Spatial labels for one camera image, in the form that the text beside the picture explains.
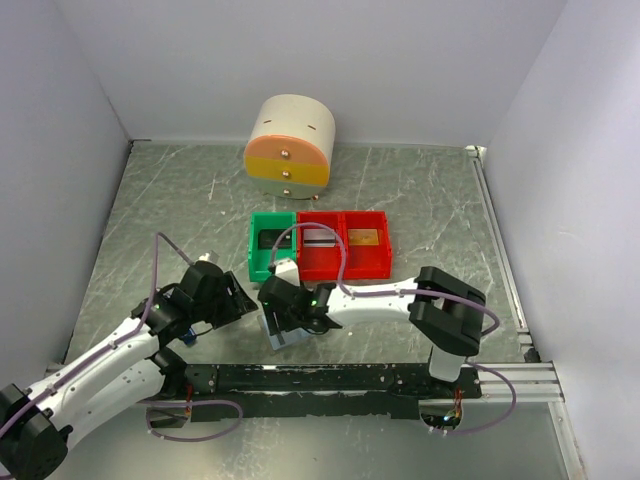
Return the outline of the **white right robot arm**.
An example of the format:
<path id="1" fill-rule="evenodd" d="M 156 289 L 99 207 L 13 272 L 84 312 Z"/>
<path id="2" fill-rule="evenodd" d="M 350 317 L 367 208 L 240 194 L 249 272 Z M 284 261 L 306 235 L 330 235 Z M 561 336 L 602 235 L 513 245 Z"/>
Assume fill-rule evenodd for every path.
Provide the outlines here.
<path id="1" fill-rule="evenodd" d="M 424 384 L 439 398 L 457 388 L 465 360 L 479 353 L 486 296 L 439 268 L 423 267 L 415 278 L 369 286 L 323 283 L 309 289 L 290 277 L 272 275 L 258 292 L 275 349 L 361 323 L 410 324 L 432 344 Z"/>

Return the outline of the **red double plastic bin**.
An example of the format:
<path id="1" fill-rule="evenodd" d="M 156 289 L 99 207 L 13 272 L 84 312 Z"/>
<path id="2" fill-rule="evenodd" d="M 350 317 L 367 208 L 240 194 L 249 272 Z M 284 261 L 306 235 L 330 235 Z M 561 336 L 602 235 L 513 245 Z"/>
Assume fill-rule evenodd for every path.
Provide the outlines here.
<path id="1" fill-rule="evenodd" d="M 391 277 L 392 248 L 387 215 L 383 211 L 301 211 L 298 229 L 297 265 L 304 281 L 333 281 L 342 261 L 346 262 L 344 280 L 382 280 Z M 304 229 L 320 228 L 334 234 L 332 248 L 305 248 Z M 377 229 L 378 246 L 352 247 L 348 229 Z"/>

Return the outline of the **blue card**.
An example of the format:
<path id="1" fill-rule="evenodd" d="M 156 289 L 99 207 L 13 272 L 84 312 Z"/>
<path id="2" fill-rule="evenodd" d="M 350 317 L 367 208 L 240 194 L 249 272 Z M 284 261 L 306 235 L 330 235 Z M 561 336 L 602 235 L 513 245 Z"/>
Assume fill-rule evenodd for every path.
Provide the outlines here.
<path id="1" fill-rule="evenodd" d="M 196 342 L 197 335 L 192 330 L 189 330 L 187 333 L 185 333 L 183 336 L 180 337 L 180 340 L 185 345 L 191 346 Z"/>

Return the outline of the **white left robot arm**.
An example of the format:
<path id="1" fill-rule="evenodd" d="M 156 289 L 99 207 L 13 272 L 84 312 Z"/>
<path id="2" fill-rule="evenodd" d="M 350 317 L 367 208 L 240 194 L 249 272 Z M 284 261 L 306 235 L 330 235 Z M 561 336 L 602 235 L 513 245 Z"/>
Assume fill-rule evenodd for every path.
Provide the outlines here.
<path id="1" fill-rule="evenodd" d="M 181 281 L 154 287 L 104 340 L 57 372 L 1 391 L 1 464 L 44 479 L 88 433 L 140 401 L 186 391 L 186 362 L 170 343 L 205 322 L 218 329 L 257 310 L 232 272 L 198 260 Z"/>

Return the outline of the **grey card holder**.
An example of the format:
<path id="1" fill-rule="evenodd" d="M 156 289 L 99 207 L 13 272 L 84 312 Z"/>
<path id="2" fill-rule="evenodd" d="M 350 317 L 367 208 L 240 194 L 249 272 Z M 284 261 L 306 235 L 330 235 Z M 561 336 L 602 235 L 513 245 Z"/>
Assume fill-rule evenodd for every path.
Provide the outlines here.
<path id="1" fill-rule="evenodd" d="M 311 337 L 309 332 L 301 328 L 288 332 L 271 334 L 268 330 L 267 320 L 264 315 L 259 316 L 259 322 L 273 351 L 279 351 L 293 346 Z"/>

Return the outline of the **green plastic bin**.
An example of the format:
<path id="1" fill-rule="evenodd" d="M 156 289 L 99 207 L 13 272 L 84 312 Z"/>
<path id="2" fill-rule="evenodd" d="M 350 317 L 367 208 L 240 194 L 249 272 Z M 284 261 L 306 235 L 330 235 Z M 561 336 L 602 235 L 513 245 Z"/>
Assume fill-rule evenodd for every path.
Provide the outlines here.
<path id="1" fill-rule="evenodd" d="M 297 221 L 295 212 L 253 212 L 248 243 L 249 280 L 263 283 L 269 276 L 273 246 L 278 237 Z"/>

